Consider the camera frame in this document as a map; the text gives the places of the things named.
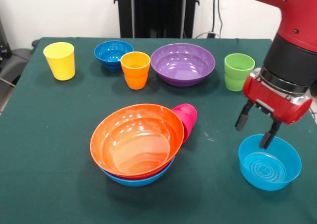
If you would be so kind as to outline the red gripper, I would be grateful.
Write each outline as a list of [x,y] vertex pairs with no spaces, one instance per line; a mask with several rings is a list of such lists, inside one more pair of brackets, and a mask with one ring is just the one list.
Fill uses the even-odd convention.
[[280,92],[270,89],[263,82],[259,82],[251,75],[248,76],[244,83],[243,94],[248,100],[235,123],[236,130],[243,130],[253,104],[265,108],[275,118],[270,130],[263,135],[260,141],[259,147],[262,149],[269,147],[271,141],[279,131],[281,122],[287,125],[298,122],[309,111],[313,102],[306,95],[300,97],[282,95]]

